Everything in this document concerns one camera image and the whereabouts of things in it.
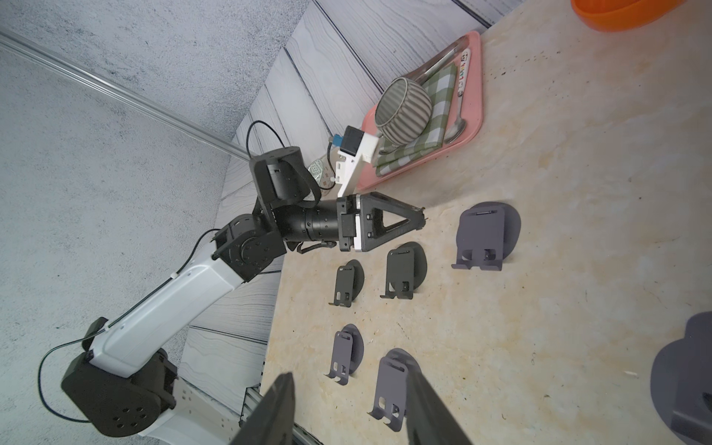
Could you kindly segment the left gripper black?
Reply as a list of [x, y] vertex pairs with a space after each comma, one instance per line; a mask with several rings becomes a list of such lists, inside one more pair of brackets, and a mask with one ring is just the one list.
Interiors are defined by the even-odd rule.
[[[372, 192], [337, 198], [337, 247], [341, 251], [367, 252], [387, 244], [426, 224], [424, 209]], [[385, 214], [402, 220], [383, 224]]]

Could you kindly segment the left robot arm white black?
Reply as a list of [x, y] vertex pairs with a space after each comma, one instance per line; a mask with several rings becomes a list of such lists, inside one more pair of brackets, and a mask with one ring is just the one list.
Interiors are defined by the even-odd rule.
[[324, 200], [299, 148], [250, 161], [251, 213], [203, 235], [187, 262], [122, 316], [98, 318], [62, 378], [81, 422], [111, 438], [226, 444], [237, 420], [192, 392], [164, 344], [288, 251], [367, 252], [425, 225], [420, 208], [378, 192]]

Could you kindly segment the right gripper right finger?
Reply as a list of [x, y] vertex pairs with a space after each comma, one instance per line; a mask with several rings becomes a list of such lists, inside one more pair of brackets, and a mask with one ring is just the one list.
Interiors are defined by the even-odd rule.
[[410, 444], [472, 443], [417, 367], [406, 378], [406, 426]]

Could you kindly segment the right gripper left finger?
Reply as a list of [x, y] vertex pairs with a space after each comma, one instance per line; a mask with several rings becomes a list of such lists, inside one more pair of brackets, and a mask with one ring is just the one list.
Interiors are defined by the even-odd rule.
[[291, 372], [281, 374], [264, 396], [246, 390], [240, 427], [231, 444], [292, 444], [295, 383]]

